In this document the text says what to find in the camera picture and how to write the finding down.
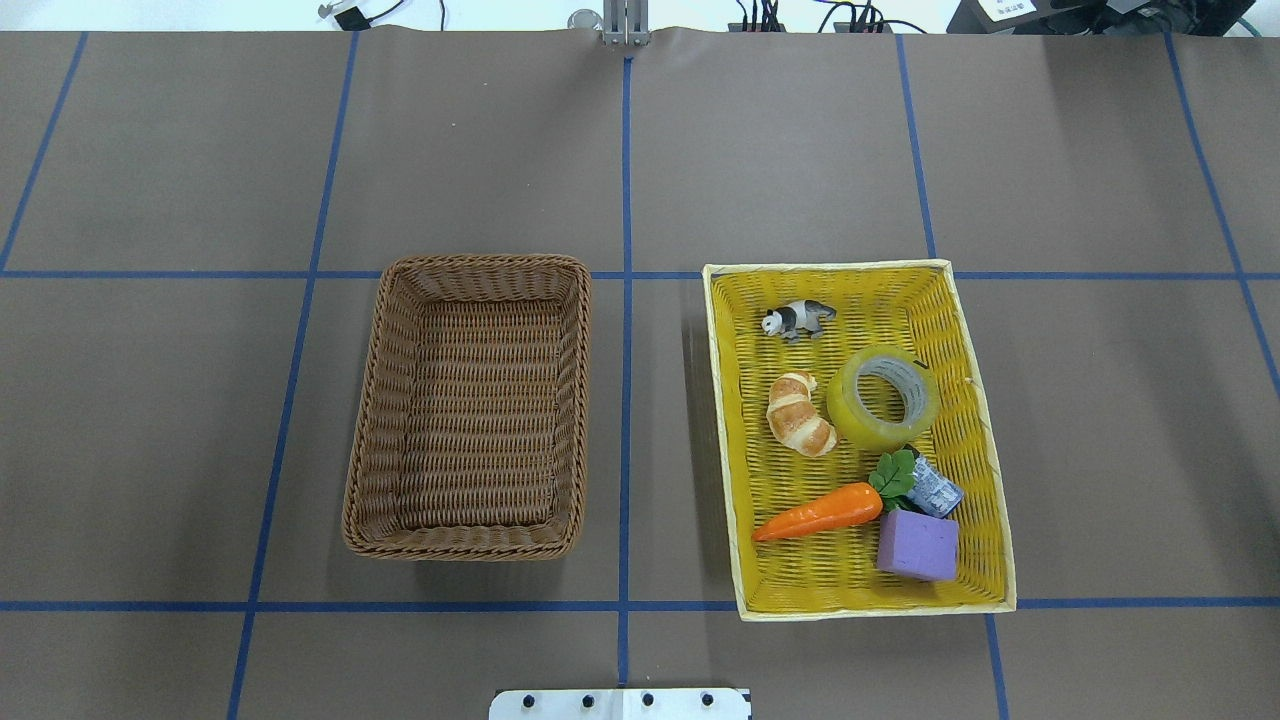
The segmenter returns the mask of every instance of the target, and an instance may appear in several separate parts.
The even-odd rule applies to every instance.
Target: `blue grid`
[[[266,500],[262,507],[262,521],[259,532],[257,551],[253,560],[253,573],[244,602],[166,602],[166,601],[4,601],[0,600],[0,612],[196,612],[196,614],[243,614],[241,644],[237,652],[232,693],[228,702],[228,717],[236,717],[243,689],[244,673],[252,644],[253,621],[259,614],[451,614],[451,612],[611,612],[618,619],[617,674],[618,685],[625,687],[628,676],[628,614],[631,612],[733,612],[732,601],[640,601],[630,598],[630,475],[631,475],[631,359],[632,359],[632,291],[636,281],[698,281],[696,272],[636,272],[632,269],[631,236],[631,76],[634,58],[625,58],[622,65],[622,272],[595,272],[596,281],[621,281],[623,283],[623,357],[622,357],[622,438],[621,438],[621,487],[618,506],[618,600],[616,601],[515,601],[515,602],[271,602],[260,601],[262,570],[271,532],[271,519],[275,496],[288,441],[289,420],[293,411],[293,398],[297,388],[298,370],[306,343],[311,301],[316,281],[320,279],[376,279],[379,270],[321,270],[320,252],[324,243],[325,223],[329,200],[337,170],[342,131],[346,120],[347,104],[351,94],[352,77],[360,45],[360,35],[352,33],[343,77],[342,95],[338,104],[338,117],[334,123],[333,141],[329,150],[329,164],[325,174],[324,192],[316,218],[316,231],[307,270],[9,270],[6,264],[22,224],[27,202],[37,184],[49,145],[58,127],[67,96],[70,92],[76,70],[79,67],[90,33],[81,33],[70,64],[63,79],[58,100],[50,114],[49,123],[37,149],[31,172],[23,187],[22,196],[14,211],[9,232],[0,249],[0,279],[305,279],[302,309],[294,338],[293,355],[280,423],[273,456],[271,474],[268,483]],[[1187,88],[1183,83],[1181,68],[1170,35],[1165,35],[1165,47],[1169,55],[1170,70],[1178,88],[1183,115],[1192,150],[1204,178],[1206,190],[1213,205],[1213,211],[1222,232],[1222,240],[1231,258],[1234,272],[1230,273],[1142,273],[1142,272],[982,272],[959,270],[961,281],[1226,281],[1240,287],[1244,304],[1249,313],[1254,334],[1263,361],[1271,377],[1277,396],[1280,396],[1280,374],[1276,370],[1266,332],[1262,327],[1251,282],[1280,281],[1280,273],[1248,273],[1244,270],[1231,228],[1213,182],[1212,172],[1201,146]],[[908,135],[911,145],[911,159],[915,169],[916,191],[920,205],[920,218],[925,249],[929,258],[937,258],[933,236],[933,222],[929,211],[928,191],[924,176],[924,163],[915,122],[915,109],[911,97],[910,70],[906,47],[901,36],[896,37],[899,72],[902,85],[904,111]],[[1201,596],[1201,597],[1085,597],[1085,598],[1023,598],[1021,610],[1089,610],[1089,609],[1207,609],[1207,607],[1280,607],[1280,597],[1272,596]],[[1009,717],[1009,703],[1005,691],[1004,665],[1000,655],[1000,638],[996,618],[983,618],[991,659],[992,680],[998,715]]]

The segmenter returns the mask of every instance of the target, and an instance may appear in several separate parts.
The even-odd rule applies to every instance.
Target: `basket rim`
[[[362,429],[366,428],[369,416],[369,398],[372,393],[372,372],[378,357],[381,333],[380,318],[383,316],[390,295],[392,286],[404,270],[430,269],[442,265],[468,264],[476,268],[558,268],[570,274],[570,282],[579,288],[579,300],[575,304],[566,304],[566,314],[572,315],[580,325],[577,342],[573,345],[573,355],[579,359],[579,368],[573,373],[573,443],[570,462],[571,488],[570,512],[564,523],[563,533],[556,539],[535,542],[527,544],[492,544],[484,547],[403,547],[388,544],[365,537],[356,527],[357,505],[360,501],[360,460],[365,451],[367,438]],[[582,529],[582,516],[586,505],[586,424],[588,424],[588,397],[590,382],[590,329],[591,329],[591,273],[579,259],[570,255],[557,254],[451,254],[451,255],[407,255],[401,258],[383,270],[378,283],[378,296],[374,302],[369,348],[365,356],[365,372],[361,380],[360,406],[356,413],[355,437],[351,447],[351,460],[347,469],[347,482],[343,493],[342,507],[342,536],[347,547],[357,555],[375,556],[381,559],[403,560],[550,560],[568,552],[576,544]],[[439,529],[493,529],[493,528],[525,528],[534,529],[544,527],[547,523],[511,524],[511,525],[433,525]]]
[[[946,282],[947,292],[955,302],[960,329],[964,337],[965,359],[973,369],[973,383],[978,398],[978,419],[983,428],[983,443],[987,450],[988,464],[992,470],[992,484],[996,493],[997,519],[1002,533],[1001,552],[1005,560],[1005,597],[996,602],[963,603],[955,606],[922,606],[910,609],[867,609],[867,610],[832,610],[817,612],[767,612],[751,610],[746,603],[746,593],[742,583],[742,555],[735,528],[737,527],[737,509],[733,506],[733,478],[730,471],[728,425],[724,416],[724,391],[721,387],[719,366],[721,352],[716,342],[716,307],[712,295],[712,281],[719,275],[755,273],[755,272],[792,272],[792,270],[835,270],[835,272],[867,272],[890,269],[928,268],[940,270]],[[992,433],[991,411],[987,404],[987,389],[982,382],[978,369],[978,356],[973,347],[973,338],[969,334],[969,323],[964,316],[964,307],[960,304],[960,293],[955,283],[955,272],[950,260],[942,258],[928,258],[919,260],[878,260],[870,263],[751,263],[751,264],[705,264],[701,270],[703,300],[707,310],[708,347],[710,351],[712,388],[716,393],[716,434],[719,445],[721,478],[724,492],[726,529],[728,534],[730,570],[733,578],[733,601],[737,614],[748,621],[788,621],[788,620],[823,620],[832,618],[870,618],[870,616],[899,616],[899,615],[965,615],[987,612],[1010,612],[1018,609],[1018,584],[1014,570],[1014,544],[1009,525],[1009,506],[1005,500],[1004,475],[1000,470],[1000,460],[996,454],[995,434]]]

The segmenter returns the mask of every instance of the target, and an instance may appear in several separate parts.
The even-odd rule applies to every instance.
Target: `toy carrot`
[[[751,539],[796,538],[819,530],[860,525],[878,518],[883,509],[884,501],[876,488],[868,483],[850,483],[782,512],[751,533]]]
[[[915,486],[915,456],[909,450],[884,454],[869,482],[850,483],[818,500],[792,507],[760,525],[756,542],[797,538],[820,530],[861,525],[879,518],[884,505],[905,507],[902,496]]]

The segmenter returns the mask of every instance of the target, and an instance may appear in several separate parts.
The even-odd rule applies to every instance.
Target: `white bracket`
[[[737,688],[506,691],[489,720],[751,720],[751,691]]]
[[[649,45],[649,0],[604,0],[605,45]]]

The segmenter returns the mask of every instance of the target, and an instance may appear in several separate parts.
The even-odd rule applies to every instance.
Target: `basket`
[[[973,343],[951,264],[913,260],[841,265],[708,265],[703,269],[716,388],[724,506],[737,610],[744,620],[864,615],[1001,612],[1016,606],[1012,543],[1000,464]],[[833,305],[826,333],[787,345],[760,329],[764,311],[795,300]],[[771,434],[769,387],[786,370],[827,383],[855,351],[874,343],[909,350],[932,368],[941,411],[913,445],[965,492],[957,577],[924,583],[876,569],[879,523],[755,543],[751,532],[778,512],[844,483],[864,480],[878,454],[847,441],[817,459]],[[877,414],[901,413],[887,384],[859,389]]]
[[[544,560],[582,527],[591,274],[557,255],[383,273],[342,528],[369,557]]]

